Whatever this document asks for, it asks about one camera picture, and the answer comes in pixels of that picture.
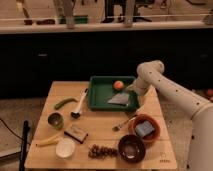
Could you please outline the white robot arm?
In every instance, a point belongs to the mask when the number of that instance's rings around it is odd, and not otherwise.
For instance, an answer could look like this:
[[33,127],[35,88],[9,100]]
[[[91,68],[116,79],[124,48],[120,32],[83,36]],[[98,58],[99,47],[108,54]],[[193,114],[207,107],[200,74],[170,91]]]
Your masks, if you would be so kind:
[[178,105],[192,120],[187,171],[213,171],[213,103],[163,75],[160,60],[140,63],[137,78],[127,87],[145,95],[154,86],[168,100]]

